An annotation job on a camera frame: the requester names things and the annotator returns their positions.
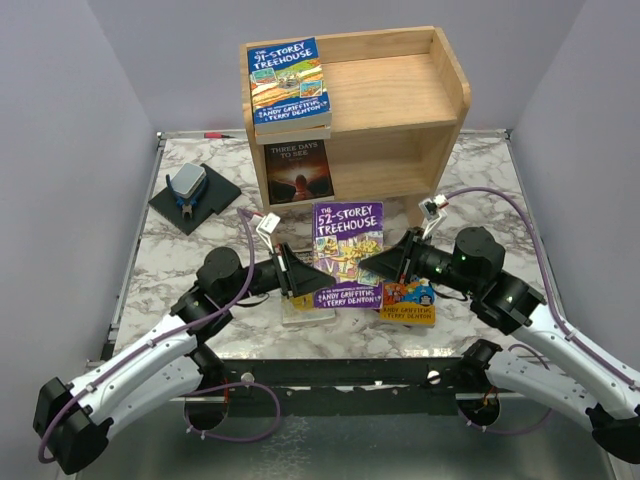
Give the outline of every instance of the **marble surface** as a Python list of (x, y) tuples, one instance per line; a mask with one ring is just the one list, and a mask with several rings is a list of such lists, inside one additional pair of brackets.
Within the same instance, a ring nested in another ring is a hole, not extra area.
[[(149, 210), (116, 341), (116, 352), (145, 334), (193, 284), (205, 255), (218, 246), (233, 247), (248, 264), (247, 240), (237, 206), (260, 209), (253, 163), (246, 140), (168, 140), (158, 173), (175, 174), (185, 162), (206, 162), (234, 182), (242, 195), (221, 216), (212, 215), (189, 237), (153, 209)], [(154, 195), (163, 188), (159, 181)], [(467, 186), (491, 186), (513, 195), (522, 205), (520, 185), (505, 140), (499, 136), (463, 134), (440, 184), (446, 193)], [(407, 227), (398, 200), (385, 201), (385, 244), (400, 239)], [(484, 225), (505, 246), (505, 269), (541, 290), (533, 247), (519, 217), (497, 197), (467, 194), (452, 200), (449, 218), (434, 245), (451, 250), (456, 233), (468, 225)], [(294, 248), (310, 244), (308, 213), (286, 215), (278, 229), (280, 241)], [(268, 258), (263, 245), (257, 261)], [(280, 299), (272, 294), (260, 307), (234, 308), (235, 319), (208, 344), (222, 358), (368, 358), (449, 356), (464, 351), (478, 338), (502, 345), (514, 343), (477, 320), (468, 305), (439, 298), (433, 328), (408, 328), (378, 320), (367, 310), (339, 309), (335, 322), (316, 326), (282, 325)]]

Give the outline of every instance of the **small gray device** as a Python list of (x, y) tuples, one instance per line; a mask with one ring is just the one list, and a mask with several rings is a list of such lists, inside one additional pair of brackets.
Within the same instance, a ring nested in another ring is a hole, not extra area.
[(204, 168), (200, 165), (185, 163), (171, 179), (171, 186), (176, 194), (182, 198), (189, 198), (198, 188), (206, 174)]

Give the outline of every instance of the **wooden shelf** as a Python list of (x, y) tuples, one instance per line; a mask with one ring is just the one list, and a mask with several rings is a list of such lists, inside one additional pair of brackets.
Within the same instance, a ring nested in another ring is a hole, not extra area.
[(455, 125), (430, 54), (323, 65), (331, 100), (331, 134)]
[[(264, 149), (255, 141), (247, 51), (240, 47), (242, 106), (260, 194), (269, 205)], [(416, 199), (435, 191), (471, 105), (471, 89), (444, 32), (401, 28), (316, 37), (331, 100), (325, 140), (338, 201), (405, 197), (410, 222)], [(310, 204), (298, 205), (309, 208)]]

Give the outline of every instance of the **black pad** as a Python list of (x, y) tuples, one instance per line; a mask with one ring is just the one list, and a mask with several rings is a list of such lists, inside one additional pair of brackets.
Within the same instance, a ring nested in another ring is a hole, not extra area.
[(166, 187), (149, 201), (149, 205), (155, 211), (169, 220), (185, 235), (191, 234), (212, 213), (220, 215), (225, 208), (231, 205), (231, 202), (240, 196), (239, 187), (204, 163), (202, 166), (207, 173), (209, 185), (198, 200), (198, 206), (193, 209), (193, 218), (182, 218), (182, 209), (176, 206), (176, 199)]

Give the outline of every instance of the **book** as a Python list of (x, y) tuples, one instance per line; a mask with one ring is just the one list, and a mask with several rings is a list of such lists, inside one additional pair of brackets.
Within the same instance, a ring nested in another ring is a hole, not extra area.
[[(296, 256), (307, 265), (313, 265), (311, 250), (299, 250)], [(317, 325), (336, 318), (332, 308), (314, 308), (313, 294), (309, 293), (297, 298), (282, 297), (282, 324), (287, 326)]]
[(435, 292), (424, 278), (408, 284), (384, 282), (380, 318), (409, 326), (432, 327), (436, 323)]
[(382, 202), (314, 204), (313, 265), (337, 280), (314, 294), (316, 308), (380, 308), (380, 278), (358, 263), (382, 252), (382, 223)]
[(303, 204), (333, 198), (333, 183), (322, 140), (264, 147), (269, 203)]
[(331, 124), (315, 38), (252, 48), (247, 55), (256, 135)]
[(331, 127), (323, 125), (303, 130), (256, 135), (256, 143), (258, 145), (271, 145), (273, 143), (305, 142), (308, 140), (327, 140), (329, 138), (331, 138)]

